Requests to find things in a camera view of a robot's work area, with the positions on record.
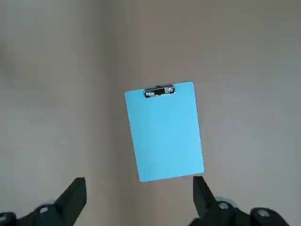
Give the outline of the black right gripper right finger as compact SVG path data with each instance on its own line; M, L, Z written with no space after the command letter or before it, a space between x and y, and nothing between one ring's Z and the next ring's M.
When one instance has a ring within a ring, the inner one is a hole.
M193 201L198 217L191 226L287 226L276 211L253 208L245 213L226 201L218 201L202 176L193 177Z

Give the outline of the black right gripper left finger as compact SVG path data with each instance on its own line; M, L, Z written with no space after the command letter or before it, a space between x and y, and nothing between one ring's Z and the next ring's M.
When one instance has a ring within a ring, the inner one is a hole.
M76 178L52 203L37 207L26 216L17 218L13 212L2 212L2 226L72 226L87 203L85 178Z

